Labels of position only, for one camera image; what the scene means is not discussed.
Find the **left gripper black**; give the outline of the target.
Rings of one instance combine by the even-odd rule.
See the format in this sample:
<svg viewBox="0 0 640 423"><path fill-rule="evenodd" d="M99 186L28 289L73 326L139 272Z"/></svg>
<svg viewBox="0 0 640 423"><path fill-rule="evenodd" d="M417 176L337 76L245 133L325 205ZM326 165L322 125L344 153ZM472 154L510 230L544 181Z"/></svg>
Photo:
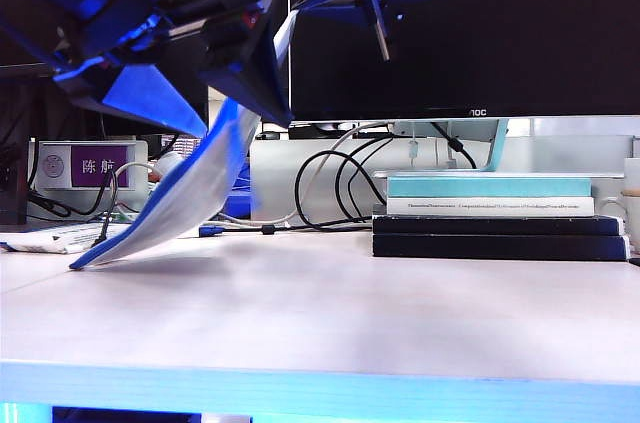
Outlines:
<svg viewBox="0 0 640 423"><path fill-rule="evenodd" d="M54 82L84 109L203 137L208 127L196 110L155 65L142 64L159 61L169 44L201 32L211 48L199 77L286 128L293 115L273 40L269 32L258 37L276 1L113 0L83 28L81 62Z"/></svg>

